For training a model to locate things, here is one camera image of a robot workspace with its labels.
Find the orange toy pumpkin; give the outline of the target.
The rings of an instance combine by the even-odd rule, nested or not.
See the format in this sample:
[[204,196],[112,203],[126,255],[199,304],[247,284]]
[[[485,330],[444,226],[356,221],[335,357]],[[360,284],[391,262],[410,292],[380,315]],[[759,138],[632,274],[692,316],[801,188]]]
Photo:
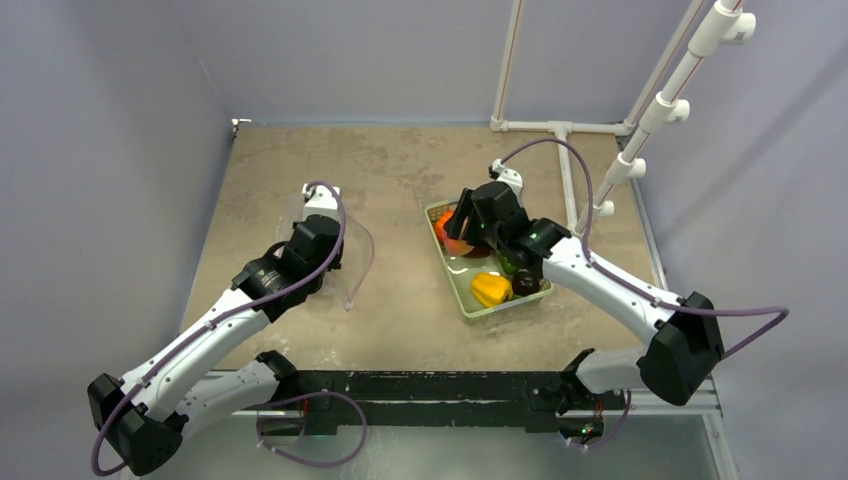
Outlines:
[[446,238],[445,225],[452,217],[453,217],[453,211],[452,210],[446,210],[442,213],[442,215],[433,224],[433,230],[434,230],[434,233],[436,235],[436,239],[438,240],[438,242],[440,244],[444,243],[444,240]]

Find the clear zip top bag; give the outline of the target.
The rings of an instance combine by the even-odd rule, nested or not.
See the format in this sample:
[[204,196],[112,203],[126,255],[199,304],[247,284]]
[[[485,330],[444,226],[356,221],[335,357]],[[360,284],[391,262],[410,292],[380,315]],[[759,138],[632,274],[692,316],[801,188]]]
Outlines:
[[[302,221],[303,206],[302,193],[283,197],[275,232],[276,242],[290,238],[294,223]],[[345,215],[345,225],[342,266],[324,275],[323,286],[317,296],[332,300],[345,312],[351,312],[355,297],[372,268],[375,245],[370,231],[350,213]]]

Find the toy peach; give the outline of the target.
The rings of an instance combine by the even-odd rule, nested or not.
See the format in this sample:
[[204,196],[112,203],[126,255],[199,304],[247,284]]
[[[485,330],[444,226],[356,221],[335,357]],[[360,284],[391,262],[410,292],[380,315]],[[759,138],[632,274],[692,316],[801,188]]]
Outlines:
[[464,240],[445,238],[443,240],[445,251],[450,256],[465,256],[474,250],[472,245],[469,245]]

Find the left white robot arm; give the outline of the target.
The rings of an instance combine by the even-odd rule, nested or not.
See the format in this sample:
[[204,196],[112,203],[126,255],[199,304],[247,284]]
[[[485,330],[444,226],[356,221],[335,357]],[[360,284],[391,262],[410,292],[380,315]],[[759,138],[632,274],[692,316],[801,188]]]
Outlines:
[[297,399],[296,370],[279,353],[261,353],[241,369],[207,379],[232,350],[318,292],[341,266],[347,218],[313,213],[291,237],[249,261],[210,309],[163,350],[119,377],[87,388],[98,430],[90,462],[105,477],[163,466],[184,440],[246,407],[284,409]]

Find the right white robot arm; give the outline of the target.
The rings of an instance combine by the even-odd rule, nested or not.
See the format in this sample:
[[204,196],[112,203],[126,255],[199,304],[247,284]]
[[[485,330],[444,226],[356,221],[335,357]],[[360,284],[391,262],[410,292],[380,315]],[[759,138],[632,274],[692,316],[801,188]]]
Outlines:
[[530,218],[504,182],[464,189],[445,233],[486,246],[512,266],[576,293],[641,341],[637,348],[581,352],[561,381],[563,397],[573,406],[626,389],[647,389],[683,406],[725,352],[709,299],[697,292],[683,298],[640,281],[592,253],[566,227]]

